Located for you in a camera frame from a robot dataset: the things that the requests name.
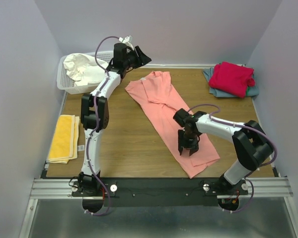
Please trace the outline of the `pink t shirt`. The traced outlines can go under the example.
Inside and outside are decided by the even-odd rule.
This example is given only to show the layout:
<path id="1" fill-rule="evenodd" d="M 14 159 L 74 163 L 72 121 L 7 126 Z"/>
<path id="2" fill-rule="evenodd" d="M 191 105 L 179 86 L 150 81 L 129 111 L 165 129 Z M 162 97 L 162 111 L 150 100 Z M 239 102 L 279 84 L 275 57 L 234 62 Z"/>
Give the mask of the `pink t shirt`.
<path id="1" fill-rule="evenodd" d="M 140 105 L 143 112 L 167 146 L 168 150 L 186 172 L 193 178 L 220 159 L 215 147 L 206 134 L 200 136 L 199 150 L 193 155 L 178 151 L 180 126 L 173 119 L 179 109 L 189 107 L 171 84 L 169 72 L 153 71 L 144 78 L 131 81 L 125 88 Z"/>

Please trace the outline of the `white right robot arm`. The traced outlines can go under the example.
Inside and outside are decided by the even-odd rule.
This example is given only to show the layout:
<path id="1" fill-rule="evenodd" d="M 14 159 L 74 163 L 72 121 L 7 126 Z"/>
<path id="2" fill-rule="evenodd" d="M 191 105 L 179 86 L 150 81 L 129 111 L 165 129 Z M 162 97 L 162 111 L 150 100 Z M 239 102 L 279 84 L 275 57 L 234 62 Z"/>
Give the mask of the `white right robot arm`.
<path id="1" fill-rule="evenodd" d="M 242 179 L 258 168 L 268 165 L 268 162 L 264 162 L 268 157 L 273 155 L 273 162 L 277 156 L 276 146 L 254 120 L 247 123 L 231 122 L 202 111 L 191 115 L 184 109 L 179 109 L 173 119 L 181 127 L 178 130 L 180 154 L 184 150 L 187 150 L 189 155 L 198 152 L 200 136 L 205 133 L 225 139 L 234 145 L 236 161 L 216 182 L 209 183 L 209 188 L 216 192 L 232 193 Z"/>

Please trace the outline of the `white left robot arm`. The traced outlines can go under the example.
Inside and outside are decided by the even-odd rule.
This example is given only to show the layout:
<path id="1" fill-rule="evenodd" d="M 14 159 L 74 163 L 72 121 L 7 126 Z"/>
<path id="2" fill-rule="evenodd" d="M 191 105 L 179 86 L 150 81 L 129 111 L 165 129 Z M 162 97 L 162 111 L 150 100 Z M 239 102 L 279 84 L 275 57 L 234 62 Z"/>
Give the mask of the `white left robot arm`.
<path id="1" fill-rule="evenodd" d="M 81 98 L 81 123 L 85 135 L 85 153 L 78 187 L 88 195 L 96 195 L 104 184 L 99 178 L 99 153 L 103 132 L 109 123 L 108 99 L 121 84 L 128 71 L 151 62 L 139 46 L 116 43 L 113 58 L 105 69 L 104 79 L 97 88 Z"/>

